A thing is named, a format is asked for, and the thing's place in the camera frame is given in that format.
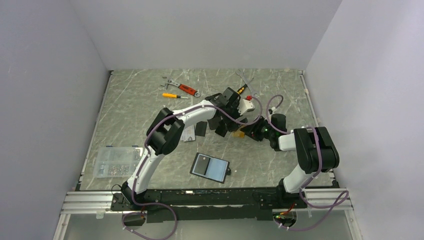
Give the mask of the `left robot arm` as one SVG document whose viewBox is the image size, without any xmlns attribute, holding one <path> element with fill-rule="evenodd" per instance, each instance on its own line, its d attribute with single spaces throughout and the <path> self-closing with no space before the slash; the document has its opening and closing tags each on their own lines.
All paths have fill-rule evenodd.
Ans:
<svg viewBox="0 0 424 240">
<path fill-rule="evenodd" d="M 206 97 L 199 103 L 180 110 L 161 109 L 146 133 L 141 160 L 131 177 L 123 183 L 120 191 L 124 204 L 131 210 L 144 203 L 144 194 L 153 173 L 165 155 L 173 152 L 183 131 L 200 122 L 206 122 L 217 135 L 224 137 L 247 123 L 243 114 L 251 112 L 255 105 L 242 99 L 231 88 L 223 93 Z"/>
</svg>

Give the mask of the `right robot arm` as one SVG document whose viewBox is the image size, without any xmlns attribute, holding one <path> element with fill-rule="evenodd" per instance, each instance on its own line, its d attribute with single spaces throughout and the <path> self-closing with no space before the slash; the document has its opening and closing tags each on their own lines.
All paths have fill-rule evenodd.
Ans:
<svg viewBox="0 0 424 240">
<path fill-rule="evenodd" d="M 287 208 L 295 201 L 295 194 L 305 188 L 319 173 L 328 172 L 340 164 L 340 156 L 326 127 L 295 128 L 285 133 L 286 116 L 272 114 L 270 120 L 259 120 L 240 129 L 255 140 L 269 140 L 270 147 L 278 151 L 296 151 L 297 165 L 278 184 L 276 203 Z"/>
</svg>

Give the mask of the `black leather card holder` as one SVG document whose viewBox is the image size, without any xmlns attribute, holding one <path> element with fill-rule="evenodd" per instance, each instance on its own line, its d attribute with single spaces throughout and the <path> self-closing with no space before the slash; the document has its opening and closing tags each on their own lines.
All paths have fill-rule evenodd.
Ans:
<svg viewBox="0 0 424 240">
<path fill-rule="evenodd" d="M 207 168 L 206 175 L 193 173 L 195 162 L 196 162 L 199 155 L 204 155 L 204 156 L 210 157 L 210 162 L 209 162 L 209 165 L 208 165 L 208 168 Z M 230 176 L 232 174 L 232 170 L 230 168 L 230 162 L 229 161 L 224 160 L 224 159 L 220 159 L 220 158 L 216 158 L 216 157 L 204 154 L 204 153 L 197 152 L 195 157 L 194 157 L 194 160 L 193 160 L 193 163 L 192 163 L 192 166 L 191 166 L 189 173 L 192 174 L 192 175 L 195 175 L 197 177 L 201 177 L 201 178 L 204 178 L 204 179 L 208 179 L 208 180 L 223 184 L 226 181 L 227 176 Z"/>
</svg>

